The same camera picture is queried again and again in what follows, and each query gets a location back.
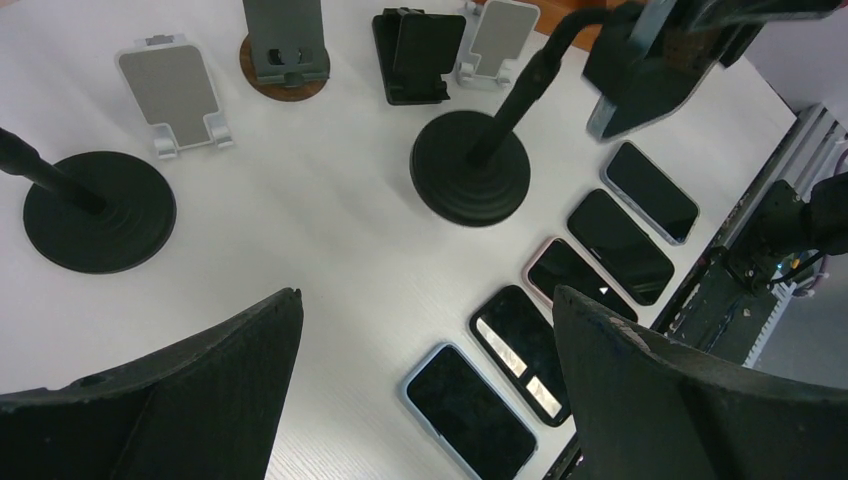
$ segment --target white phone stand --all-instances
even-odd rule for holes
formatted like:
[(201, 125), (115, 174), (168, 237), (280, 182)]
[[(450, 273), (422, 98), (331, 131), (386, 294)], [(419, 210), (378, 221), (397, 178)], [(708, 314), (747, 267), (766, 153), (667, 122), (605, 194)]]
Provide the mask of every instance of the white phone stand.
[(457, 59), (456, 79), (463, 87), (499, 90), (512, 85), (511, 68), (539, 21), (539, 7), (512, 0), (465, 3), (468, 27)]
[(116, 56), (144, 119), (153, 128), (159, 158), (186, 148), (233, 144), (203, 55), (184, 35), (136, 40)]

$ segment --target smartphone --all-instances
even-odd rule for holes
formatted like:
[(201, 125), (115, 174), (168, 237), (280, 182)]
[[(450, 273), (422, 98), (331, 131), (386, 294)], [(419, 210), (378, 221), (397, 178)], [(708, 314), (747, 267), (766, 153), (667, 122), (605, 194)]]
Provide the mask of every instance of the smartphone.
[(653, 305), (674, 264), (603, 190), (594, 190), (568, 217), (568, 230), (639, 305)]
[(536, 451), (530, 429), (455, 345), (431, 352), (401, 399), (472, 478), (513, 479)]
[(572, 287), (622, 317), (639, 321), (636, 312), (561, 238), (542, 245), (524, 269), (524, 282), (549, 307), (557, 285)]
[(624, 142), (601, 171), (601, 180), (672, 245), (682, 245), (698, 206), (636, 145)]
[(554, 329), (521, 287), (503, 288), (469, 322), (471, 334), (533, 413), (558, 427), (571, 415)]

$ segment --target black phone stand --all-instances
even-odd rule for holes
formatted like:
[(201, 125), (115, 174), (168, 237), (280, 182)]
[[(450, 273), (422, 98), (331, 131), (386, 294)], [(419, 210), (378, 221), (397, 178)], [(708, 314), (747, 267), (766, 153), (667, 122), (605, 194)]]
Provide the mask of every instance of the black phone stand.
[(450, 100), (442, 75), (453, 70), (465, 17), (387, 8), (374, 17), (372, 27), (386, 99), (391, 105)]

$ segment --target pink phone case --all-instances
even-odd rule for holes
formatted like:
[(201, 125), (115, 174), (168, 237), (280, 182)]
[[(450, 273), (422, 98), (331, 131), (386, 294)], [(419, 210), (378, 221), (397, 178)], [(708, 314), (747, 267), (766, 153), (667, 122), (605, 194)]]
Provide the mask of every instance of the pink phone case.
[(557, 237), (551, 237), (551, 238), (545, 240), (545, 243), (543, 243), (542, 247), (539, 248), (539, 250), (535, 254), (533, 254), (533, 257), (530, 259), (529, 262), (527, 262), (527, 265), (524, 267), (524, 270), (521, 272), (521, 279), (524, 281), (524, 285), (531, 292), (533, 292), (533, 295), (536, 295), (536, 298), (538, 298), (539, 300), (542, 301), (542, 303), (547, 305), (548, 308), (553, 308), (554, 302), (551, 299), (549, 299), (548, 297), (546, 297), (545, 294), (542, 293), (541, 290), (539, 290), (539, 287), (537, 287), (536, 285), (533, 285), (533, 282), (530, 281), (530, 269), (533, 268), (533, 265), (535, 265), (536, 262), (539, 261), (539, 258), (542, 256), (543, 253), (545, 253), (545, 250), (547, 250), (548, 247), (550, 247), (551, 244), (554, 243), (557, 240), (560, 240), (560, 239), (557, 238)]

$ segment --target gray phone stand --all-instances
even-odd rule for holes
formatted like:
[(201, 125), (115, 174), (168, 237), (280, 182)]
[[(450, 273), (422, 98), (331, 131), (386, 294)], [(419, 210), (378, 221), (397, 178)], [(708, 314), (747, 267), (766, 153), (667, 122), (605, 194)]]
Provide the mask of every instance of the gray phone stand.
[(295, 89), (330, 78), (320, 0), (243, 2), (257, 84)]
[(481, 90), (512, 85), (510, 64), (536, 27), (539, 7), (512, 0), (489, 0), (485, 6), (468, 1), (465, 11), (468, 27), (457, 59), (457, 82)]
[(118, 52), (116, 63), (147, 123), (159, 158), (184, 148), (233, 144), (200, 49), (183, 35), (156, 35)]

